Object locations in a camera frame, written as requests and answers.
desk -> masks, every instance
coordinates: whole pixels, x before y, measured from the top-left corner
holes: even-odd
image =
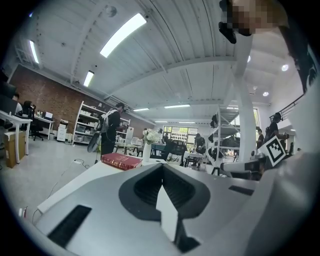
[[[203,158],[204,155],[200,154],[200,153],[190,153],[188,151],[184,152],[183,155],[183,161],[184,161],[184,167],[188,167],[189,162],[190,162],[190,158]]]
[[[9,115],[6,112],[0,110],[0,119],[6,120],[8,119],[11,123],[15,125],[15,160],[17,164],[20,164],[19,159],[19,129],[20,125],[27,124],[26,134],[25,134],[25,154],[29,155],[29,131],[30,131],[30,123],[31,119],[23,119],[14,115]]]
[[[124,155],[127,154],[127,149],[128,148],[136,148],[137,147],[137,145],[128,144],[128,143],[122,143],[122,142],[116,142],[115,145],[116,145],[115,152],[117,153],[119,147],[123,147],[124,148],[124,153],[123,153]]]
[[[154,165],[154,164],[166,164],[167,162],[163,159],[150,159],[149,162],[142,161],[143,166]],[[109,176],[112,174],[117,174],[122,172],[121,169],[115,168],[113,166],[107,165],[101,161],[96,163],[94,166],[90,167],[88,170],[80,174],[75,179],[71,180],[67,185],[59,189],[52,196],[46,199],[44,202],[38,205],[37,209],[43,214],[51,206],[60,200],[64,199],[66,196],[70,195],[72,192],[76,191],[78,188],[82,187],[84,184],[91,182],[95,179]]]
[[[161,144],[161,143],[152,143],[151,144],[151,149],[153,150],[153,154],[156,156],[157,155],[157,150],[159,151],[165,151],[166,144]]]
[[[42,118],[40,116],[36,116],[36,115],[34,116],[34,118],[49,124],[48,140],[50,140],[51,127],[52,127],[52,130],[53,130],[53,125],[52,124],[54,123],[54,121],[50,121],[48,119],[44,119],[44,118]]]

brick wall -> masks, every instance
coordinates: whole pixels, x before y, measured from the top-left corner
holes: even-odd
[[[52,113],[54,130],[58,130],[61,119],[69,121],[67,133],[71,134],[74,132],[81,102],[84,101],[84,104],[95,107],[101,103],[21,65],[18,65],[9,83],[17,87],[16,91],[20,94],[21,105],[25,101],[32,101],[36,105],[36,111]],[[104,103],[102,105],[104,109],[110,109],[108,105]],[[144,128],[154,127],[126,113],[123,113],[122,118],[131,120],[130,126],[134,127],[133,136],[135,137],[140,138]]]

concrete floor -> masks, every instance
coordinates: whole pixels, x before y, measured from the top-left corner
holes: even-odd
[[[118,153],[123,154],[123,149],[119,149]],[[4,154],[4,150],[0,150],[0,157]],[[31,221],[40,203],[86,170],[82,164],[74,161],[81,159],[84,165],[91,167],[96,155],[94,152],[88,153],[84,145],[72,146],[56,140],[30,139],[29,155],[24,156],[20,164],[11,169],[6,167],[4,158],[0,159],[0,185],[13,211],[18,213],[20,208],[27,207],[26,218]],[[191,164],[189,168],[198,171]],[[201,164],[199,171],[211,174],[212,169],[212,165]],[[37,211],[34,220],[39,216]]]

fluorescent light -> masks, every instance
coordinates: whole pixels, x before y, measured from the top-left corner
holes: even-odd
[[[133,111],[136,111],[136,112],[138,112],[138,111],[145,111],[145,110],[149,110],[149,108],[140,108],[140,109],[134,109]]]
[[[84,85],[85,87],[88,87],[88,86],[89,86],[91,79],[94,77],[94,74],[95,74],[95,73],[93,73],[92,71],[90,71],[90,70],[88,71],[88,73],[86,74],[84,83],[83,83],[83,85]]]
[[[187,105],[177,105],[177,106],[165,106],[165,109],[174,109],[174,108],[185,108],[185,107],[190,107],[190,104]]]
[[[30,43],[30,47],[31,47],[31,51],[32,51],[32,55],[33,55],[34,61],[39,64],[38,57],[37,57],[37,54],[36,54],[35,43],[33,41],[31,41],[31,40],[29,40],[29,43]]]
[[[100,51],[100,54],[104,57],[108,57],[110,53],[136,29],[140,28],[142,25],[146,24],[147,21],[142,17],[140,13],[129,19],[120,29],[115,32],[115,34],[110,38],[110,40],[105,44],[105,46]]]
[[[282,71],[287,71],[288,68],[289,68],[289,65],[287,65],[287,64],[286,64],[286,65],[283,65],[283,66],[282,66]]]

metal shelving unit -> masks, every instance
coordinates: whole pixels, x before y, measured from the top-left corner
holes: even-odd
[[[76,122],[75,122],[75,125],[74,125],[74,131],[73,131],[73,136],[72,136],[72,144],[74,144],[74,143],[89,144],[88,141],[75,141],[75,135],[86,136],[86,137],[89,137],[90,139],[93,136],[93,134],[88,134],[88,133],[85,133],[85,132],[76,131],[77,125],[85,126],[87,128],[91,128],[91,129],[95,128],[95,126],[93,126],[93,125],[90,125],[90,124],[87,124],[87,123],[84,123],[84,122],[79,122],[79,118],[88,119],[91,122],[95,122],[95,123],[97,123],[98,120],[99,120],[97,117],[81,114],[81,111],[90,112],[92,114],[96,113],[96,114],[99,114],[99,115],[106,114],[106,112],[104,112],[102,110],[99,110],[99,109],[96,109],[96,108],[94,108],[92,106],[88,106],[88,105],[84,104],[84,101],[82,101],[82,103],[80,105],[80,108],[79,108],[79,111],[78,111],[78,115],[76,117]],[[120,120],[126,122],[128,124],[128,127],[129,127],[130,121],[131,121],[130,119],[126,120],[126,119],[120,118]],[[117,133],[117,135],[125,134],[125,138],[124,139],[127,141],[127,132],[117,131],[116,133]]]

